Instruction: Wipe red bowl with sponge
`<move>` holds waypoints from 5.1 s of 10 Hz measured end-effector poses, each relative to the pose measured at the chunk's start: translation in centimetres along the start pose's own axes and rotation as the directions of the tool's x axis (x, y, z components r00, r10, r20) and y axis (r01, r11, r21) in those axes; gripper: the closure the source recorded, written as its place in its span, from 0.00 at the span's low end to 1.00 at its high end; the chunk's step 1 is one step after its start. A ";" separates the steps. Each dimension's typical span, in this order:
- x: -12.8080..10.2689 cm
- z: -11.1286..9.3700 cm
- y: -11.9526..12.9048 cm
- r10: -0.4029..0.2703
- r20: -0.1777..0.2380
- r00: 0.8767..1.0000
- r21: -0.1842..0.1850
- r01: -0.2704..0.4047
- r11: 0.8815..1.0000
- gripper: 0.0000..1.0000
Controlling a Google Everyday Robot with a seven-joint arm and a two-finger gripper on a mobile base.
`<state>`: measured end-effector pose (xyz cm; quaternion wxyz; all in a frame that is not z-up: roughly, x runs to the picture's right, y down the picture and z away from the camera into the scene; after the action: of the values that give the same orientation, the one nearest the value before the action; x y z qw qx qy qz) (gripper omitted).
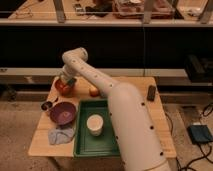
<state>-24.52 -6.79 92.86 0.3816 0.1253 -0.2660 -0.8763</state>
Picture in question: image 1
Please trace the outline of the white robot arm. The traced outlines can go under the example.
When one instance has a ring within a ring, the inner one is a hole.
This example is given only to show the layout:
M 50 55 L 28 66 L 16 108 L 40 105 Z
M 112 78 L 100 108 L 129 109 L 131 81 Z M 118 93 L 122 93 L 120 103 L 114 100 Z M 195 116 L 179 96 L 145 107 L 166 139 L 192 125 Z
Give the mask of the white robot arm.
M 171 171 L 138 88 L 117 81 L 87 64 L 88 53 L 82 47 L 64 52 L 62 60 L 64 66 L 60 78 L 65 83 L 79 73 L 107 97 L 125 171 Z

